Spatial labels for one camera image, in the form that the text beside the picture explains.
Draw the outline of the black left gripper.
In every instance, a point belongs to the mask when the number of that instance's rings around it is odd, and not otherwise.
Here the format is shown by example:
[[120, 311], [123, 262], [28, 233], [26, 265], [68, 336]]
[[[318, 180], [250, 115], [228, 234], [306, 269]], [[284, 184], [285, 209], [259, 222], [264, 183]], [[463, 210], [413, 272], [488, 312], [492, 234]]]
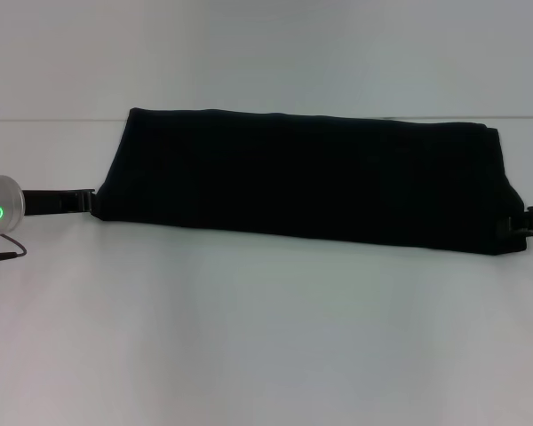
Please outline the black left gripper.
[[69, 191], [23, 190], [26, 216], [68, 213], [91, 213], [96, 193], [94, 189]]

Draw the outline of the black t-shirt with white print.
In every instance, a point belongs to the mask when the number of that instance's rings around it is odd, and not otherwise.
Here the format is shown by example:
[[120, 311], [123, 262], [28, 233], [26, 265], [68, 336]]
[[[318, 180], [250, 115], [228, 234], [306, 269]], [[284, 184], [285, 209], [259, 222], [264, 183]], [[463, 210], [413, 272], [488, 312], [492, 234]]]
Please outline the black t-shirt with white print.
[[498, 256], [523, 210], [482, 124], [134, 108], [92, 213]]

